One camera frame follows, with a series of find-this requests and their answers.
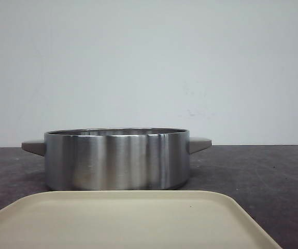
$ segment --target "metal surface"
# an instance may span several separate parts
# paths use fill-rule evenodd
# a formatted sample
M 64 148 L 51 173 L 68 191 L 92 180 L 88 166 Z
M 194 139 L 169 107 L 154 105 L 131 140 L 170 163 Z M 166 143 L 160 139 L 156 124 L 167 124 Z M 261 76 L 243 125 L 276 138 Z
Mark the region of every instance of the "metal surface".
M 202 149 L 211 145 L 202 142 Z M 22 148 L 44 155 L 42 143 Z M 44 148 L 46 183 L 54 190 L 171 189 L 189 177 L 188 130 L 54 131 L 45 133 Z

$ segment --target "table surface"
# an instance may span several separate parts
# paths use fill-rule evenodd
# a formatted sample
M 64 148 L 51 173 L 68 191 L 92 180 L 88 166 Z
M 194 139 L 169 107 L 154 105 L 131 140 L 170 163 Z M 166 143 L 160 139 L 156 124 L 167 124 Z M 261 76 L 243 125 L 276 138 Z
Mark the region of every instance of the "table surface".
M 228 195 L 282 248 L 298 248 L 298 145 L 212 146 L 191 155 L 190 167 L 179 189 Z M 43 157 L 0 148 L 0 209 L 44 191 Z

